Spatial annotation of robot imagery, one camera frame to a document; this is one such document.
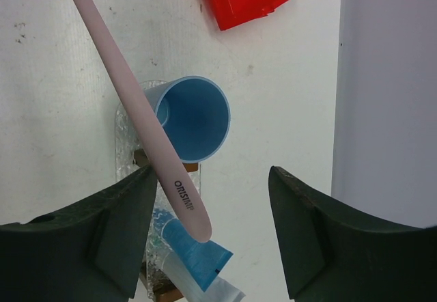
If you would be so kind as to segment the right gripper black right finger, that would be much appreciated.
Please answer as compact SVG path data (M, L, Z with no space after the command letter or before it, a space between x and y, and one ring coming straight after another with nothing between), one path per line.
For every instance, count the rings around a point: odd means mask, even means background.
M436 300L435 227L369 215L281 167L268 192L291 300Z

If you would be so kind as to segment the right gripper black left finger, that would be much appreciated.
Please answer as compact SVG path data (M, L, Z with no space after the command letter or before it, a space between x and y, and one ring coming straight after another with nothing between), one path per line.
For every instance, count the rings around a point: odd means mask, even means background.
M28 223L1 226L1 300L132 299L156 188L146 166Z

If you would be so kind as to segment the blue toothpaste tube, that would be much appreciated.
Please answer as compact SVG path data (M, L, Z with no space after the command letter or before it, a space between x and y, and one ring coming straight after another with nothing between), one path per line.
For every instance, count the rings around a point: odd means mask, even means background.
M233 256L231 251L214 241L200 243L193 239L178 219L166 222L161 234L204 292Z

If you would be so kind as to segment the pink toothbrush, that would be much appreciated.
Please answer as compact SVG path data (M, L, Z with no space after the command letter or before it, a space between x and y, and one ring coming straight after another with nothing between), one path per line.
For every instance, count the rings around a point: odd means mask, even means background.
M212 226L197 189L93 0L73 0L175 214L201 243Z

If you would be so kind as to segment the blue plastic cup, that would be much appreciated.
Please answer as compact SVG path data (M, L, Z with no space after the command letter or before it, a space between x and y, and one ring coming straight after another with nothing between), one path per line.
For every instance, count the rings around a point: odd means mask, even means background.
M188 76L147 87L144 92L183 163L202 162L223 145L231 112L216 83Z

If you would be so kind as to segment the clear textured holder with wood ends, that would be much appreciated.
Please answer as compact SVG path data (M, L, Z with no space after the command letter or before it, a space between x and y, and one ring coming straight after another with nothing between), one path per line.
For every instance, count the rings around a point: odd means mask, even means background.
M133 153L135 165L146 166L148 159L143 150L135 150ZM188 173L197 173L200 169L199 163L183 163ZM146 250L141 265L140 280L145 286L147 293L152 294L153 301L179 301L184 298L183 294L173 284L173 282L156 265L156 256L149 251L153 246L158 246L158 239L150 234L147 238Z

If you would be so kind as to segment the clear textured glass tray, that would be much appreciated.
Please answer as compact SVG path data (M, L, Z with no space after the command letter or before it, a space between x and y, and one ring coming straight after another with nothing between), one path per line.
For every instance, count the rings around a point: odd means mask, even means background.
M130 118L127 116L124 107L122 105L118 105L115 112L115 173L117 181L124 179L126 176L131 175L131 173L140 168L138 165L133 163L133 153L138 149L142 150L136 131L132 126ZM156 265L158 265L159 269L161 270L162 260L160 259L158 253L163 249L168 249L169 247L163 242L160 234L156 232L154 228L154 221L151 221L150 223L148 236L150 234L153 235L153 238L157 238L157 241L159 242L157 247L153 246L151 249L149 249L149 251L152 252L153 256L156 256ZM153 301L152 297L152 294L147 294L148 301Z

